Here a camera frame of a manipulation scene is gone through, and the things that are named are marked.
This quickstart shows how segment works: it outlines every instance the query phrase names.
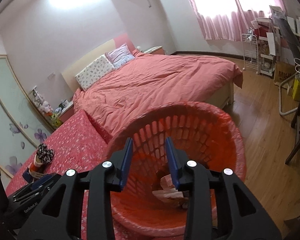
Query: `brown baseboard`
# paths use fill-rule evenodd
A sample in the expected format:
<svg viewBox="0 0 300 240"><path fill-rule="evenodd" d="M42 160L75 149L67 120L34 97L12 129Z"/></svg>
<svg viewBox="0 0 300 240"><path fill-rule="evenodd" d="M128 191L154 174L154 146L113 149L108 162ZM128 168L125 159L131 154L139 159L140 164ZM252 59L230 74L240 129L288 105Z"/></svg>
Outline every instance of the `brown baseboard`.
<svg viewBox="0 0 300 240"><path fill-rule="evenodd" d="M206 56L215 56L215 57L230 57L230 58L243 60L243 56L240 55L219 53L219 52L205 52L205 51L176 51L171 55L177 55L177 54L194 54L194 55L206 55Z"/></svg>

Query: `pink bedspread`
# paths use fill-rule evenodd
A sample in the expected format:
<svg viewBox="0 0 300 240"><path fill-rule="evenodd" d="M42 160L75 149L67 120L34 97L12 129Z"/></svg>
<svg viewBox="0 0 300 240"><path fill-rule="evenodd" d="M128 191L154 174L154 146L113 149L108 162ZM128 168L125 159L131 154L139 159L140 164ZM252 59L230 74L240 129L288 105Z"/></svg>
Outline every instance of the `pink bedspread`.
<svg viewBox="0 0 300 240"><path fill-rule="evenodd" d="M147 109L169 102L204 102L230 80L242 87L239 67L212 56L166 56L134 51L135 59L88 91L78 89L74 109L84 109L115 134Z"/></svg>

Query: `purple pillow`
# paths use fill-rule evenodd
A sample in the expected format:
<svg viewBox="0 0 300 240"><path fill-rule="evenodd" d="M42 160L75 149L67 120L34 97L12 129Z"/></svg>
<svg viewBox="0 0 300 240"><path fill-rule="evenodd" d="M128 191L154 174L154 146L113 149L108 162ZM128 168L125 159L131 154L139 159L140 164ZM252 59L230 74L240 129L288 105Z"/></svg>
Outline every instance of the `purple pillow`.
<svg viewBox="0 0 300 240"><path fill-rule="evenodd" d="M126 43L111 52L105 53L105 55L114 65L115 69L120 68L122 65L134 59Z"/></svg>

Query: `pillow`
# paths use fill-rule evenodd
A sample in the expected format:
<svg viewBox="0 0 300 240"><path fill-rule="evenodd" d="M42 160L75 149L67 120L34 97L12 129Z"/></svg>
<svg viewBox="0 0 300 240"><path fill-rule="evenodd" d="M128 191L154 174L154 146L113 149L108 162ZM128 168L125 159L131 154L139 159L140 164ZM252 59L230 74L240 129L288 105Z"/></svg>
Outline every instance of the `pillow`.
<svg viewBox="0 0 300 240"><path fill-rule="evenodd" d="M102 55L86 66L75 78L81 88L87 91L95 82L113 70L115 70L114 66L105 55Z"/></svg>
<svg viewBox="0 0 300 240"><path fill-rule="evenodd" d="M134 59L126 43L111 52L107 52L105 55L114 65L115 69Z"/></svg>

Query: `nightstand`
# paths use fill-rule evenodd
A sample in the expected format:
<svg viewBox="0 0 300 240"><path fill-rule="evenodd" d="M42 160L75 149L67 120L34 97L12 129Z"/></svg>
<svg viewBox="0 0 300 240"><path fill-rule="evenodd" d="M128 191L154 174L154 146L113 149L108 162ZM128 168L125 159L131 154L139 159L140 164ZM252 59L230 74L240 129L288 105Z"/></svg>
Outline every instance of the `nightstand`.
<svg viewBox="0 0 300 240"><path fill-rule="evenodd" d="M71 101L69 102L69 105L67 105L64 109L62 109L61 114L58 115L58 117L64 123L73 115L74 115L74 104L73 101Z"/></svg>
<svg viewBox="0 0 300 240"><path fill-rule="evenodd" d="M143 53L152 54L152 55L165 55L163 47L152 47L150 49L145 50Z"/></svg>

